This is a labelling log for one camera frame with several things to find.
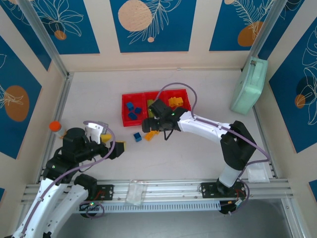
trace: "green plastic box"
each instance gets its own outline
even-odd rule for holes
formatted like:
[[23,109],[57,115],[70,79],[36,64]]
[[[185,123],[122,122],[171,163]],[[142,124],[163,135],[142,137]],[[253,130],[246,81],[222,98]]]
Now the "green plastic box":
[[236,113],[247,114],[259,99],[263,90],[267,60],[251,57],[235,87],[230,109]]

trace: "blue cube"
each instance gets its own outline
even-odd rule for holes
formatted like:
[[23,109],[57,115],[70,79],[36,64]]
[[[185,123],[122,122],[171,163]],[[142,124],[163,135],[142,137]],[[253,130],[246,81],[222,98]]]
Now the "blue cube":
[[129,109],[129,111],[133,111],[133,109],[134,109],[133,103],[128,102],[126,105],[127,105],[127,108]]
[[142,137],[139,133],[135,133],[135,134],[133,134],[133,136],[134,136],[134,139],[136,142],[139,142],[142,140]]
[[138,117],[137,115],[135,115],[134,113],[129,113],[128,114],[128,117],[131,119],[131,120],[136,120]]
[[134,110],[134,112],[135,112],[136,114],[140,114],[141,111],[142,111],[142,108],[136,108],[136,109]]

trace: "yellow block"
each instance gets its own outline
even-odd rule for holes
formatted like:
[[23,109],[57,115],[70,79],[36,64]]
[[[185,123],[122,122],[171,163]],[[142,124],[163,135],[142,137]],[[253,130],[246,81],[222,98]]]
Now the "yellow block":
[[104,134],[100,135],[100,138],[103,143],[107,143],[112,138],[112,136],[110,134]]

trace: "orange circle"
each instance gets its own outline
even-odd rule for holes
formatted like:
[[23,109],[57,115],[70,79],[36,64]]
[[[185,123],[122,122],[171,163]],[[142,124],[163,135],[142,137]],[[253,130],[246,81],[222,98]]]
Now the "orange circle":
[[24,121],[29,113],[28,93],[21,86],[10,86],[4,93],[6,114],[14,121]]
[[153,37],[149,37],[148,38],[148,42],[150,42],[150,43],[154,42],[154,38]]
[[58,121],[52,121],[50,123],[50,129],[53,132],[59,131],[61,129],[61,124]]
[[233,4],[235,0],[224,0],[224,3],[229,5],[229,4]]
[[246,26],[240,31],[238,36],[238,44],[243,47],[248,47],[253,45],[261,27],[263,25],[262,21],[254,22],[252,25]]
[[127,31],[142,31],[152,22],[149,7],[140,0],[126,1],[118,11],[119,22]]
[[305,96],[302,94],[299,94],[295,98],[295,105],[300,109],[305,106]]
[[63,31],[57,30],[57,31],[54,32],[54,35],[55,35],[56,38],[58,38],[61,41],[66,39],[66,34]]

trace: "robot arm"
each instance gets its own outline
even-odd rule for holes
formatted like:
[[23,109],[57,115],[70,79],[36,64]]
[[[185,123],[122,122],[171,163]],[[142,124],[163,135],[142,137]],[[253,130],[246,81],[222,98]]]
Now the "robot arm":
[[228,124],[196,115],[193,117],[192,113],[184,108],[172,110],[160,99],[150,105],[149,109],[155,118],[148,118],[142,122],[143,132],[163,131],[165,140],[174,130],[191,132],[221,145],[226,166],[217,181],[217,189],[221,195],[226,196],[253,155],[255,148],[223,128],[233,130],[255,143],[243,123],[235,121],[234,124]]
[[[46,164],[43,173],[38,194],[26,215],[23,223],[13,234],[13,238],[54,238],[70,215],[88,198],[88,196],[96,196],[97,180],[88,175],[81,174],[75,179],[75,182],[68,195],[56,207],[58,200],[65,191],[72,177],[77,171],[69,173],[60,181],[56,182],[41,198],[43,192],[62,174],[79,166],[80,162],[92,160],[96,155],[104,157],[109,149],[106,145],[100,143],[100,135],[106,131],[106,128],[99,124],[88,123],[90,131],[87,138],[86,133],[81,128],[71,128],[63,138],[63,146],[56,150],[52,159]],[[122,143],[118,142],[114,145],[114,150],[109,158],[114,159],[121,155],[124,151]],[[26,221],[30,218],[30,222],[25,230]]]

